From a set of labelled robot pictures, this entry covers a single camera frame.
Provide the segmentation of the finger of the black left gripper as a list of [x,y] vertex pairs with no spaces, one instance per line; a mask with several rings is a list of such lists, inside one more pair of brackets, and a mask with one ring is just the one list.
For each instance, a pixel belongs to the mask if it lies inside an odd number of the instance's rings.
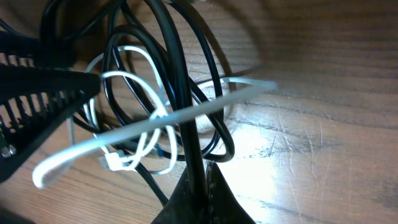
[[100,86],[92,73],[1,65],[1,182]]

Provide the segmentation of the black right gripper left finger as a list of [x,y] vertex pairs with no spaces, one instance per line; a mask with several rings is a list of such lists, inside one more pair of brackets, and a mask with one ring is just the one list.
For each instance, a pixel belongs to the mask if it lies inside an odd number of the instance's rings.
[[169,201],[152,224],[197,224],[203,223],[204,220],[205,209],[194,201],[185,168]]

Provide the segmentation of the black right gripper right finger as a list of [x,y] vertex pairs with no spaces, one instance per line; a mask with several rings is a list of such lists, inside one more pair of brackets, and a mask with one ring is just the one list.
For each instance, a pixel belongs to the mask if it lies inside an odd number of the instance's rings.
[[207,163],[206,180],[209,223],[255,224],[236,200],[216,162]]

